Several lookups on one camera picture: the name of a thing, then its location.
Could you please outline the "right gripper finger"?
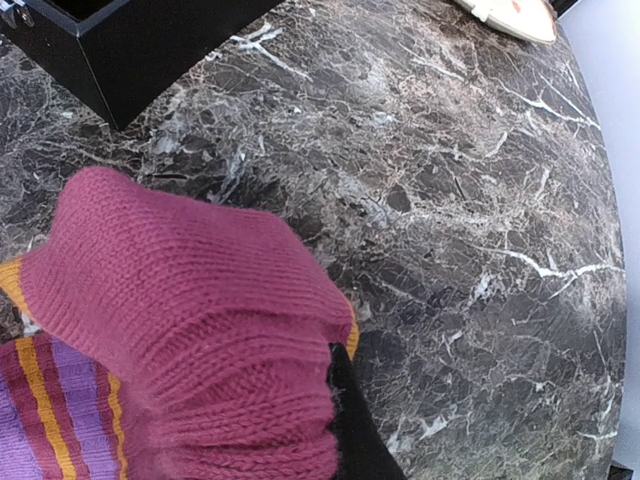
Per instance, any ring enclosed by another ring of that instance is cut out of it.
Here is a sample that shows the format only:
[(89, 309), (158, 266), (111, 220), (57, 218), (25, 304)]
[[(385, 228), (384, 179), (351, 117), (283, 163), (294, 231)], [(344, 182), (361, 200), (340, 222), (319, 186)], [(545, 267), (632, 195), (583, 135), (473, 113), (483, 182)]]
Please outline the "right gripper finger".
[(327, 383), (334, 404), (331, 432), (338, 445), (338, 467), (334, 479), (406, 479), (379, 435), (346, 347), (332, 343), (330, 352)]

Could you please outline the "purple orange striped sock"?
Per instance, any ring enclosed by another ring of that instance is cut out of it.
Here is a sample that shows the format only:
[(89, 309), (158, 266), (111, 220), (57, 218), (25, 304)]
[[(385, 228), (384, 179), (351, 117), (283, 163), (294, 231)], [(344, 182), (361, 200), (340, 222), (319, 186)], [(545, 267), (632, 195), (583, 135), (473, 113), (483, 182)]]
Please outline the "purple orange striped sock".
[(280, 218), (91, 167), (1, 287), (5, 479), (330, 479), (354, 311)]

